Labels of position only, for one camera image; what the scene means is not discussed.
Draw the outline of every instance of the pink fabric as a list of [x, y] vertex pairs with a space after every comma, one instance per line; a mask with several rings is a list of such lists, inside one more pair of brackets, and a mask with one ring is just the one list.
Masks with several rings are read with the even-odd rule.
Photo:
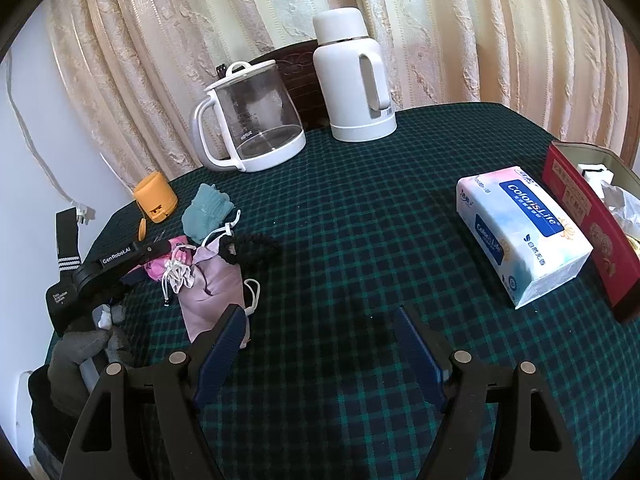
[[[198, 247], [191, 266], [193, 286], [184, 286], [178, 293], [184, 325], [191, 342], [200, 332], [211, 330], [229, 304], [235, 303], [245, 308], [240, 266], [229, 265], [218, 255], [221, 236], [205, 247]], [[246, 320], [240, 348], [244, 348], [248, 341], [249, 319]]]
[[[175, 238], [171, 238], [169, 240], [171, 242], [171, 250], [173, 251], [176, 246], [188, 244], [189, 241], [185, 235], [178, 236]], [[155, 260], [151, 260], [147, 262], [144, 267], [146, 273], [152, 280], [159, 282], [162, 280], [162, 275], [164, 274], [164, 270], [166, 269], [166, 263], [171, 259], [171, 253], [164, 254]], [[175, 259], [180, 260], [185, 265], [191, 265], [191, 250], [189, 249], [181, 249], [176, 251]]]

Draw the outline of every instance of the beige curtain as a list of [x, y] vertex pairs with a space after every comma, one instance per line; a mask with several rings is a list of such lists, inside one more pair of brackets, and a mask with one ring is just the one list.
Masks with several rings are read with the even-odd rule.
[[344, 6], [359, 7], [380, 42], [398, 109], [499, 102], [560, 139], [620, 152], [625, 40], [601, 0], [47, 1], [69, 97], [130, 186], [199, 166], [189, 116], [216, 65], [309, 40], [313, 15]]

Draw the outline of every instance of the red box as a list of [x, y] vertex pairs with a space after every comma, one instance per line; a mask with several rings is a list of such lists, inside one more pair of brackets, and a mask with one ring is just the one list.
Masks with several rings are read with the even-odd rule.
[[640, 179], [613, 152], [580, 142], [554, 141], [546, 154], [542, 181], [593, 246], [613, 315], [625, 322], [640, 314], [640, 259], [607, 207], [583, 179], [578, 164], [604, 164], [612, 184], [640, 197]]

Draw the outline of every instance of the blue gripper pad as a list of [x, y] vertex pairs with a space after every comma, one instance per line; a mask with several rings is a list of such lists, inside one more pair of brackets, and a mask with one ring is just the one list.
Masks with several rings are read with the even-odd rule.
[[192, 383], [197, 384], [193, 395], [193, 405], [197, 410], [216, 399], [238, 354], [245, 329], [244, 309], [229, 305], [215, 327], [199, 334], [191, 345], [192, 360], [196, 360], [198, 354], [205, 355], [200, 368], [189, 372]]
[[424, 400], [443, 413], [449, 400], [444, 384], [452, 374], [450, 349], [443, 348], [446, 342], [441, 344], [444, 338], [437, 341], [438, 334], [428, 330], [418, 313], [409, 306], [396, 310], [394, 326], [402, 355], [414, 373]]

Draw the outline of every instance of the white thermos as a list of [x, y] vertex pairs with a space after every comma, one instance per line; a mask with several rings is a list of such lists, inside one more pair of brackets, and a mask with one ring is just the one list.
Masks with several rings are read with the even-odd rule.
[[314, 17], [318, 48], [314, 66], [334, 137], [346, 142], [380, 139], [396, 130], [382, 50], [358, 9]]

